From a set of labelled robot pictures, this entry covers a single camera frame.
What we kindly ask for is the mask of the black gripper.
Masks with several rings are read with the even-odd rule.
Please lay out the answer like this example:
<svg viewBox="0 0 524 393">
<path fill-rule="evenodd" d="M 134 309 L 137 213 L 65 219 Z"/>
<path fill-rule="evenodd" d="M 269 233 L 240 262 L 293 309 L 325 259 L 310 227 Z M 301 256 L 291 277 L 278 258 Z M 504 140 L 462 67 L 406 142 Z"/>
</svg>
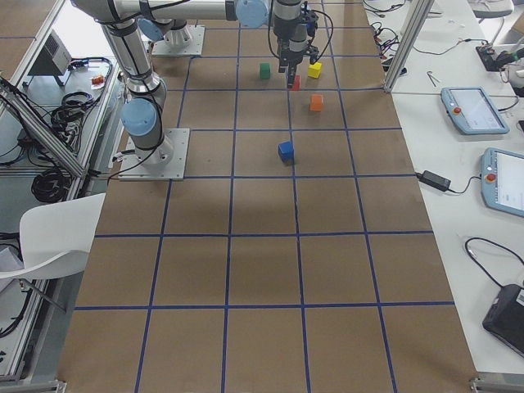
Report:
<svg viewBox="0 0 524 393">
<path fill-rule="evenodd" d="M 277 16 L 278 72 L 287 70 L 287 86 L 293 87 L 297 65 L 304 56 L 314 64 L 319 59 L 319 50 L 313 45 L 318 28 L 318 16 L 314 11 L 300 11 L 294 19 Z"/>
</svg>

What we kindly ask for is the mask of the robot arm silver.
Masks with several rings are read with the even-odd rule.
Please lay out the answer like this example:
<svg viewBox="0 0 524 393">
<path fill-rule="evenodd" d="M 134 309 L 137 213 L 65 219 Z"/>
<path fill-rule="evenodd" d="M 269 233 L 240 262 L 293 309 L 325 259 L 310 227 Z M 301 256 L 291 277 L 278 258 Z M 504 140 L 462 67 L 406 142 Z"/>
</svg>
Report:
<svg viewBox="0 0 524 393">
<path fill-rule="evenodd" d="M 304 57 L 314 65 L 321 57 L 313 41 L 318 15 L 306 1 L 141 1 L 138 25 L 153 42 L 175 30 L 178 20 L 228 20 L 242 27 L 266 26 L 277 39 L 272 50 L 278 58 L 278 71 L 286 75 L 288 88 L 295 83 L 297 66 Z"/>
<path fill-rule="evenodd" d="M 129 101 L 122 107 L 120 119 L 133 141 L 137 160 L 147 166 L 167 161 L 174 149 L 162 124 L 167 87 L 153 70 L 138 31 L 143 21 L 155 23 L 148 2 L 133 1 L 131 11 L 125 11 L 120 1 L 73 1 L 72 4 L 102 27 L 124 73 Z"/>
</svg>

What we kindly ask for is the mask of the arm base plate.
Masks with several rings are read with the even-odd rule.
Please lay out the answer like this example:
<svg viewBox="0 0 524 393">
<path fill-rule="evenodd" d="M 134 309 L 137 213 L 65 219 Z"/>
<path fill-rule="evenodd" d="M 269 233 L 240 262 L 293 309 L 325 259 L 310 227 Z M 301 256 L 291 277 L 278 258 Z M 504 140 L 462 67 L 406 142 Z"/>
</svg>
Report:
<svg viewBox="0 0 524 393">
<path fill-rule="evenodd" d="M 132 138 L 126 148 L 132 153 L 123 156 L 118 179 L 122 181 L 182 181 L 187 163 L 190 129 L 165 129 L 164 141 L 150 156 L 149 151 L 136 149 Z"/>
<path fill-rule="evenodd" d="M 185 25 L 170 30 L 161 41 L 154 43 L 151 54 L 163 57 L 200 56 L 205 37 L 204 25 Z"/>
</svg>

